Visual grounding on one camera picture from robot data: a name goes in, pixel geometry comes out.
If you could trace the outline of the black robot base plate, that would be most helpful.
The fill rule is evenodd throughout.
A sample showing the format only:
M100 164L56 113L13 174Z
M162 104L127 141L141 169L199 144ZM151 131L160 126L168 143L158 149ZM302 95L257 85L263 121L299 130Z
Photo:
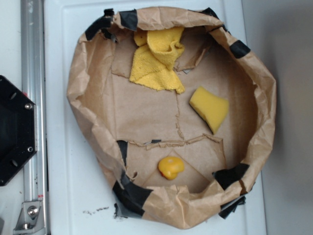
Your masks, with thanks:
M36 105L0 77L0 185L7 185L37 152Z

